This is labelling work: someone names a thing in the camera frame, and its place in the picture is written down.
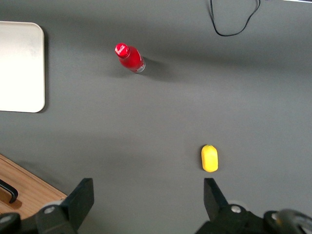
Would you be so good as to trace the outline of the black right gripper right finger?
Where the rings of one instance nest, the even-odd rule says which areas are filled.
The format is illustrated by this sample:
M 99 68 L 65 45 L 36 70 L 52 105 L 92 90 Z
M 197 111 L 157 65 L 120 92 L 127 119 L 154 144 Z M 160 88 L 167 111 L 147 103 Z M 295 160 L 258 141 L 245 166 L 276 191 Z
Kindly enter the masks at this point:
M 204 179 L 203 200 L 209 221 L 197 234 L 263 234 L 263 219 L 238 204 L 230 204 L 213 178 Z

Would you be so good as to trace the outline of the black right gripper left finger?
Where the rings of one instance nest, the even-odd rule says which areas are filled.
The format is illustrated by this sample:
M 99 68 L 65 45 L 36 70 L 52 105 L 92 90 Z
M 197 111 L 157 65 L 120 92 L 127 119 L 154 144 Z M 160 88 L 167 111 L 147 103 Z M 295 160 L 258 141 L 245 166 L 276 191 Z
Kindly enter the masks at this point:
M 93 204 L 93 180 L 84 178 L 60 204 L 45 206 L 38 212 L 38 233 L 76 234 Z

